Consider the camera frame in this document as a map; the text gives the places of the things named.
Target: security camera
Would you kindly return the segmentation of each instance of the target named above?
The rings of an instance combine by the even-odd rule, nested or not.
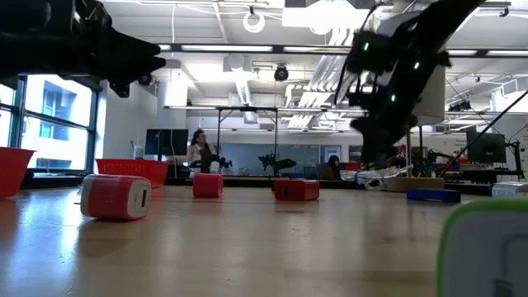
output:
[[[138,83],[142,86],[148,87],[157,83],[158,80],[151,74],[145,74],[142,77],[138,78]]]
[[[275,70],[274,78],[277,82],[284,82],[288,79],[288,69],[285,65],[278,65],[277,70]]]

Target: ceiling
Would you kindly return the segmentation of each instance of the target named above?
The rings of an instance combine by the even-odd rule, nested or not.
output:
[[[134,0],[127,1],[104,2],[113,18],[113,26],[127,35],[155,43],[325,45],[330,39],[330,34],[316,35],[309,28],[283,27],[276,19],[281,18],[284,6],[281,0],[268,1],[269,8],[255,8],[258,12],[269,14],[265,17],[264,29],[259,33],[244,29],[246,7],[221,5],[217,16],[212,5],[186,7],[159,1],[161,4],[158,5],[139,5]],[[510,16],[499,17],[499,11],[490,13],[481,10],[451,37],[447,46],[457,49],[528,49],[528,31],[522,30],[528,26],[528,1],[511,2]],[[233,82],[221,79],[225,54],[175,53],[164,56],[182,61],[191,79],[196,82],[196,89],[189,95],[191,99],[226,97],[235,92]],[[291,80],[309,80],[321,56],[254,54],[251,58],[253,67],[260,70],[258,76],[249,82],[250,90],[284,94],[287,84],[274,82],[275,66],[286,64]],[[446,74],[450,83],[445,86],[447,103],[456,99],[457,93],[464,96],[470,94],[475,109],[488,106],[491,88],[500,87],[500,83],[528,73],[528,59],[453,59],[452,63],[453,67]],[[161,78],[169,75],[166,70],[156,74]]]

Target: long dark hair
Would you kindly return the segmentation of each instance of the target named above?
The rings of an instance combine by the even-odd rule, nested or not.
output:
[[[195,133],[192,135],[191,145],[196,145],[196,140],[198,139],[198,137],[200,137],[200,134],[202,133],[205,133],[202,129],[198,129],[197,131],[195,131]],[[205,148],[209,149],[209,144],[205,143]]]
[[[336,161],[339,162],[339,157],[336,155],[330,156],[330,159],[328,159],[328,166],[334,171],[339,173],[339,167],[336,166]]]

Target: window frame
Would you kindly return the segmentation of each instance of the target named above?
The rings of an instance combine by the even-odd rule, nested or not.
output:
[[[87,131],[87,150],[85,156],[84,169],[46,169],[46,168],[27,168],[29,172],[42,173],[70,173],[70,174],[89,174],[93,172],[94,165],[94,144],[96,139],[96,122],[97,122],[97,108],[98,98],[101,91],[100,88],[96,88],[89,83],[82,83],[75,80],[76,83],[88,87],[92,91],[92,102],[90,105],[90,120],[88,125],[80,125],[69,120],[63,120],[61,118],[44,114],[44,106],[42,113],[26,110],[26,94],[27,94],[27,76],[20,76],[18,78],[18,86],[14,92],[13,105],[7,105],[0,103],[0,110],[9,111],[11,113],[11,127],[9,133],[8,146],[12,148],[21,147],[22,129],[24,126],[24,118],[29,116],[39,120],[45,120],[51,124],[63,125],[69,128],[86,130]]]

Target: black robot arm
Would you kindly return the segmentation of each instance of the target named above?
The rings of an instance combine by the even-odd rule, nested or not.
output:
[[[350,106],[366,110],[351,127],[363,134],[361,161],[367,167],[386,166],[392,145],[417,124],[413,108],[429,78],[437,66],[450,66],[444,45],[483,2],[439,0],[402,23],[392,36],[362,29],[355,34],[334,100],[346,96]],[[374,78],[372,93],[362,92],[359,78],[364,72]],[[378,84],[378,77],[388,79]],[[355,91],[349,92],[354,81]]]

